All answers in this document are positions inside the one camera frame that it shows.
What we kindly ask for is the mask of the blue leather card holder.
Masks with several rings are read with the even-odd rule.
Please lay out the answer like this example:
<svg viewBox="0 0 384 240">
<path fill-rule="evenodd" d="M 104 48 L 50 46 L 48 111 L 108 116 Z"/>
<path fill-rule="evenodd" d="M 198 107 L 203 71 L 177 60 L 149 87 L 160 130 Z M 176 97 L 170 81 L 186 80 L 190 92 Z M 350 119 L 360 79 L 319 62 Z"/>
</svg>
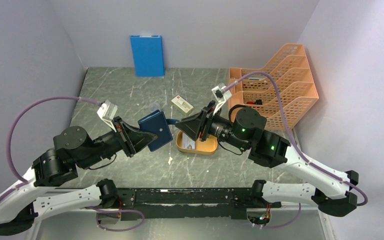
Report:
<svg viewBox="0 0 384 240">
<path fill-rule="evenodd" d="M 148 149 L 154 152 L 173 140 L 169 125 L 175 125 L 178 119 L 166 118 L 165 113 L 155 110 L 138 120 L 139 129 L 143 132 L 155 134 L 157 138 L 148 145 Z"/>
</svg>

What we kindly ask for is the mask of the orange oval tray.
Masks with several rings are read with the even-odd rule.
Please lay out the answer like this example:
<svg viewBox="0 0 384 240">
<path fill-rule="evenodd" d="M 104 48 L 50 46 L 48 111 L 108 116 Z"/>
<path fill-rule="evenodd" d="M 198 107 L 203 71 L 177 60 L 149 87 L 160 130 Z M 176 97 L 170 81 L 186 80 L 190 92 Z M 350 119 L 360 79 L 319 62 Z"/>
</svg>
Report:
<svg viewBox="0 0 384 240">
<path fill-rule="evenodd" d="M 195 141 L 195 149 L 186 149 L 183 148 L 183 140 L 190 139 L 182 131 L 179 131 L 176 135 L 176 146 L 180 152 L 199 154 L 199 155 L 212 155 L 216 152 L 219 144 L 217 139 L 213 136 L 208 137 L 204 142 Z"/>
</svg>

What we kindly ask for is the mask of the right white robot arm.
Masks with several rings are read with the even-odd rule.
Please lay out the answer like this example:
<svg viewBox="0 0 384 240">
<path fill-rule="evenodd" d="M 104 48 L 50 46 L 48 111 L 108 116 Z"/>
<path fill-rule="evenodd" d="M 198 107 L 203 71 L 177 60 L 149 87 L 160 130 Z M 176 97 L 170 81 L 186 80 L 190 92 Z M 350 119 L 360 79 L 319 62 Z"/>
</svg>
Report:
<svg viewBox="0 0 384 240">
<path fill-rule="evenodd" d="M 248 152 L 255 164 L 290 173 L 303 183 L 275 183 L 255 180 L 250 202 L 255 207 L 278 202 L 317 206 L 321 212 L 344 217 L 358 207 L 352 193 L 359 175 L 353 170 L 337 171 L 300 152 L 286 138 L 265 129 L 267 119 L 251 107 L 241 106 L 234 120 L 221 117 L 211 101 L 199 113 L 183 118 L 175 127 L 192 140 L 209 136 L 238 150 Z"/>
</svg>

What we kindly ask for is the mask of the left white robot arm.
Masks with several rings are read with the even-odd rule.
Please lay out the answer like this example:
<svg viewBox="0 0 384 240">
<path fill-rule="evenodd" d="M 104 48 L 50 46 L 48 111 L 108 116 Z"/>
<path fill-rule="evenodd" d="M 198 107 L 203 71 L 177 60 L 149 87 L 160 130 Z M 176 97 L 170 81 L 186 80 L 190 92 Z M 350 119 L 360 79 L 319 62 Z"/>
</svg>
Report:
<svg viewBox="0 0 384 240">
<path fill-rule="evenodd" d="M 74 208 L 114 207 L 120 200 L 117 187 L 103 179 L 85 189 L 46 197 L 45 193 L 78 177 L 78 169 L 88 170 L 119 151 L 134 156 L 157 139 L 155 133 L 126 124 L 120 117 L 113 129 L 92 139 L 81 126 L 71 126 L 53 138 L 48 149 L 19 180 L 0 194 L 0 236 L 11 236 L 30 229 L 42 218 Z"/>
</svg>

